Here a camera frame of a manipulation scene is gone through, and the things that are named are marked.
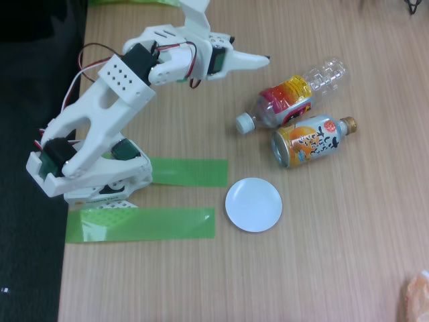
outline white bottle cap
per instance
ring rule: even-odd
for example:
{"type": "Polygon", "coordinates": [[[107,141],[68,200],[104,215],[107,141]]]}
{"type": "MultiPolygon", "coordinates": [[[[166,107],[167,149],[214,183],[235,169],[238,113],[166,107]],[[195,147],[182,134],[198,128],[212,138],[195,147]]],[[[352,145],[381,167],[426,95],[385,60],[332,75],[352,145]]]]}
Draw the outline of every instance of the white bottle cap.
{"type": "Polygon", "coordinates": [[[255,124],[250,115],[247,113],[243,113],[235,119],[235,126],[243,135],[255,129],[255,124]]]}

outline white robotic arm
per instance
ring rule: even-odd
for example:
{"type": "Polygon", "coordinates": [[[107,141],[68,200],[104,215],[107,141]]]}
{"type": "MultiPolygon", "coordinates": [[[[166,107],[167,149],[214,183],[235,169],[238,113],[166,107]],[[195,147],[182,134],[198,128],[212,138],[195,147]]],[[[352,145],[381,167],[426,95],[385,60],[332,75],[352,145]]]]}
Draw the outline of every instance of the white robotic arm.
{"type": "Polygon", "coordinates": [[[236,52],[233,38],[210,33],[204,14],[209,0],[181,0],[185,26],[149,27],[125,43],[97,81],[74,104],[51,120],[43,152],[30,154],[27,171],[50,197],[64,194],[75,206],[126,199],[151,182],[149,158],[120,131],[155,96],[151,85],[184,78],[212,80],[230,70],[256,69],[269,58],[236,52]],[[85,140],[72,146],[65,137],[90,123],[85,140]],[[109,153],[113,160],[102,157],[109,153]]]}

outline plastic bottle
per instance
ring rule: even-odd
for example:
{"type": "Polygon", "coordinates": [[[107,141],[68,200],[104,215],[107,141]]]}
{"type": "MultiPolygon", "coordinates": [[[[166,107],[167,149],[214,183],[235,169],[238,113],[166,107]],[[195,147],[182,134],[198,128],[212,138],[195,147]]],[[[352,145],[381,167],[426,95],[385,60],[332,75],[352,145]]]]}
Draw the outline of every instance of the plastic bottle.
{"type": "Polygon", "coordinates": [[[256,127],[283,126],[336,92],[348,76],[343,62],[338,58],[327,58],[302,76],[293,76],[276,87],[260,92],[250,111],[236,118],[237,129],[241,134],[246,134],[256,127]]]}
{"type": "Polygon", "coordinates": [[[282,166],[299,166],[336,152],[341,138],[356,130],[357,124],[352,117],[336,121],[330,116],[319,115],[279,128],[273,133],[271,145],[282,166]]]}

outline bottle cap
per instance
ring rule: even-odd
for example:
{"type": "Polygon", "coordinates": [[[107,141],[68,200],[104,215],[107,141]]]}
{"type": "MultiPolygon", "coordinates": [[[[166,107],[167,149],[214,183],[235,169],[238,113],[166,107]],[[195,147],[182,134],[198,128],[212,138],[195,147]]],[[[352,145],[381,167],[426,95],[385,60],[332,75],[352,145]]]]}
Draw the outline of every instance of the bottle cap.
{"type": "Polygon", "coordinates": [[[235,119],[235,126],[243,135],[255,129],[255,124],[247,113],[243,113],[235,119]]]}
{"type": "Polygon", "coordinates": [[[341,119],[341,121],[343,121],[344,123],[346,123],[347,126],[347,133],[346,136],[349,135],[350,133],[355,133],[357,130],[357,123],[355,121],[355,119],[353,119],[352,117],[348,116],[345,117],[344,119],[341,119]]]}

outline gold can cap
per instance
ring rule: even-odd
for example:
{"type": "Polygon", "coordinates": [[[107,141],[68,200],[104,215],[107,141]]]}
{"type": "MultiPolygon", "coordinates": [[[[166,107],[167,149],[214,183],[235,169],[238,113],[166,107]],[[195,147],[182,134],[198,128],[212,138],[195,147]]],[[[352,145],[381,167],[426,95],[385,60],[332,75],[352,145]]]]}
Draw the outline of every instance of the gold can cap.
{"type": "Polygon", "coordinates": [[[350,133],[355,133],[357,131],[357,123],[355,119],[353,119],[352,117],[350,116],[345,117],[344,119],[341,119],[341,121],[346,123],[346,126],[347,126],[346,136],[349,135],[350,133]]]}

